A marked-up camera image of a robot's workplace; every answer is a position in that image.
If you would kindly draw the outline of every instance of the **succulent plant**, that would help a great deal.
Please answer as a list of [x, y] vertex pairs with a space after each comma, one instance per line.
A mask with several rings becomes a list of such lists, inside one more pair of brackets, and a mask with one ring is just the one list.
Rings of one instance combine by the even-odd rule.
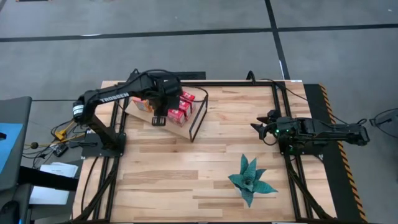
[[261, 175], [266, 171], [265, 169], [256, 170], [257, 158], [250, 162], [244, 154], [241, 159], [241, 171], [240, 174], [233, 174], [228, 178], [237, 187], [241, 193], [242, 198], [248, 203], [250, 208], [253, 201], [253, 194], [255, 192], [260, 194], [268, 194], [272, 192], [278, 192], [273, 189], [269, 184], [260, 180]]

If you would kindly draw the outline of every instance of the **white paper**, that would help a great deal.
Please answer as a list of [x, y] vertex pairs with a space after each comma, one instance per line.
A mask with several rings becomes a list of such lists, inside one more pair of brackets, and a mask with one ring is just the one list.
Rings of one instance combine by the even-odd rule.
[[[41, 165], [40, 171], [51, 174], [74, 177], [78, 167], [61, 162], [53, 162], [51, 165]], [[67, 190], [55, 190], [46, 187], [33, 188], [29, 203], [31, 205], [66, 205], [69, 196]]]

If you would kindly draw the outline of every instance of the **black floor stripe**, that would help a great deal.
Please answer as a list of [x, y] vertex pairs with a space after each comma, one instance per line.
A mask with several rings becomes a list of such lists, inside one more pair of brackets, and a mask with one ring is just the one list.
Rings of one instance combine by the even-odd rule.
[[243, 28], [243, 29], [212, 29], [212, 30], [185, 30], [164, 32], [137, 32], [123, 34], [93, 34], [93, 35], [62, 35], [50, 37], [8, 37], [0, 38], [0, 42], [33, 42], [51, 40], [92, 40], [92, 39], [116, 39], [131, 37], [167, 37], [180, 35], [206, 35], [206, 34], [251, 34], [271, 32], [271, 28]]
[[398, 24], [319, 26], [319, 27], [281, 27], [281, 28], [278, 28], [278, 32], [325, 31], [325, 30], [359, 30], [359, 29], [388, 29], [388, 28], [398, 28]]
[[26, 1], [49, 1], [49, 0], [16, 0], [16, 1], [19, 1], [19, 2], [26, 2]]
[[1, 12], [1, 9], [4, 7], [4, 5], [6, 4], [6, 1], [7, 0], [1, 0], [0, 1], [0, 12]]
[[398, 24], [352, 25], [352, 26], [320, 26], [320, 27], [281, 27], [281, 28], [242, 28], [242, 29], [211, 29], [211, 30], [180, 30], [162, 32], [129, 32], [122, 34], [86, 34], [86, 35], [60, 35], [50, 37], [0, 37], [0, 42], [35, 42], [51, 40], [92, 40], [92, 39], [117, 39], [134, 37], [167, 37], [181, 35], [207, 35], [207, 34], [252, 34], [262, 32], [300, 32], [300, 31], [328, 31], [328, 30], [361, 30], [361, 29], [390, 29], [398, 28]]
[[285, 53], [282, 48], [282, 43], [280, 42], [278, 28], [276, 26], [276, 21], [275, 21], [275, 16], [274, 16], [274, 11], [272, 10], [272, 6], [271, 6], [271, 0], [265, 0], [265, 2], [266, 2], [266, 6], [267, 6], [269, 21], [271, 23], [272, 35], [274, 36], [276, 51], [278, 53], [279, 63], [280, 63], [280, 66], [282, 67], [282, 73], [283, 73], [284, 79], [290, 80], [289, 71], [287, 70]]

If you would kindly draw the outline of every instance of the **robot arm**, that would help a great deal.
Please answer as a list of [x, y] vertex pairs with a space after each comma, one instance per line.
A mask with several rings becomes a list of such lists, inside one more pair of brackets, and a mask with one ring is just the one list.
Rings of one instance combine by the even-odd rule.
[[[178, 78], [163, 80], [146, 73], [132, 73], [126, 83], [117, 84], [99, 90], [88, 90], [73, 104], [73, 119], [78, 124], [88, 124], [94, 116], [95, 108], [103, 103], [136, 96], [149, 100], [155, 109], [155, 117], [166, 117], [168, 109], [178, 109], [179, 96], [182, 94]], [[152, 123], [164, 126], [165, 119]]]
[[[271, 110], [267, 117], [257, 118], [259, 121], [267, 124], [251, 124], [251, 126], [259, 133], [259, 139], [264, 139], [267, 133], [271, 133], [279, 143], [280, 153], [285, 159], [286, 169], [289, 177], [295, 182], [297, 187], [308, 200], [319, 218], [331, 220], [338, 223], [328, 215], [317, 203], [307, 187], [303, 184], [297, 175], [290, 160], [290, 155], [304, 153], [306, 142], [321, 142], [327, 144], [330, 141], [346, 141], [350, 144], [365, 146], [369, 142], [369, 136], [362, 126], [363, 122], [359, 121], [354, 124], [327, 124], [317, 119], [311, 118], [291, 118], [281, 117], [280, 112]], [[313, 151], [307, 154], [316, 155]]]
[[89, 126], [101, 139], [103, 149], [117, 150], [123, 144], [118, 139], [120, 134], [116, 134], [113, 128], [106, 127], [95, 116], [95, 108], [98, 105], [130, 96], [149, 100], [154, 109], [152, 125], [165, 126], [167, 111], [178, 109], [181, 94], [182, 87], [177, 77], [168, 77], [164, 80], [147, 72], [133, 72], [126, 83], [86, 91], [73, 103], [73, 119], [79, 125]]
[[258, 124], [252, 126], [259, 132], [259, 138], [264, 139], [267, 133], [273, 134], [280, 141], [288, 144], [304, 145], [309, 141], [325, 142], [346, 141], [350, 144], [365, 146], [369, 142], [368, 132], [361, 123], [327, 124], [312, 118], [281, 117], [272, 110], [266, 118], [258, 118], [266, 123], [265, 127]]

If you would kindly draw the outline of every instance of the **wooden tabletop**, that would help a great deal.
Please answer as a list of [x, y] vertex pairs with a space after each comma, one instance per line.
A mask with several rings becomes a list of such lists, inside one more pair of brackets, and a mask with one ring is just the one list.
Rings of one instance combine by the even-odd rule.
[[[102, 88], [117, 81], [104, 81]], [[287, 88], [305, 97], [303, 83], [286, 81]], [[188, 139], [151, 126], [131, 115], [125, 132], [127, 145], [120, 160], [111, 222], [270, 222], [294, 221], [284, 158], [278, 145], [267, 146], [250, 127], [258, 116], [274, 109], [271, 88], [204, 87], [209, 105], [196, 139]], [[201, 90], [187, 88], [198, 98]], [[288, 92], [293, 117], [310, 117], [308, 103]], [[113, 103], [97, 107], [97, 116], [109, 124]], [[266, 139], [272, 142], [273, 137]], [[228, 180], [238, 174], [241, 155], [257, 168], [267, 169], [261, 180], [278, 193], [256, 194], [251, 208]], [[336, 216], [323, 164], [314, 156], [302, 156], [309, 191], [331, 216]], [[83, 163], [73, 214], [80, 214], [81, 196], [94, 158]], [[99, 158], [88, 182], [84, 206], [98, 188], [103, 158]], [[305, 217], [299, 190], [300, 210]], [[104, 217], [105, 192], [100, 218]]]

